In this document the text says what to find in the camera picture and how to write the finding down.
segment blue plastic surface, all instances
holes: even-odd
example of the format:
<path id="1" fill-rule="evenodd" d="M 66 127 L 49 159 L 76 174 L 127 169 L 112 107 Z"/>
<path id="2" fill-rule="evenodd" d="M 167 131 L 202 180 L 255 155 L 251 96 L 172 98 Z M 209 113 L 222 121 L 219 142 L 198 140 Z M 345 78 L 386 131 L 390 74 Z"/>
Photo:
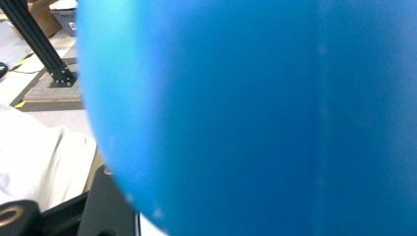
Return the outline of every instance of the blue plastic surface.
<path id="1" fill-rule="evenodd" d="M 80 1 L 127 200 L 173 236 L 415 235 L 416 5 Z"/>

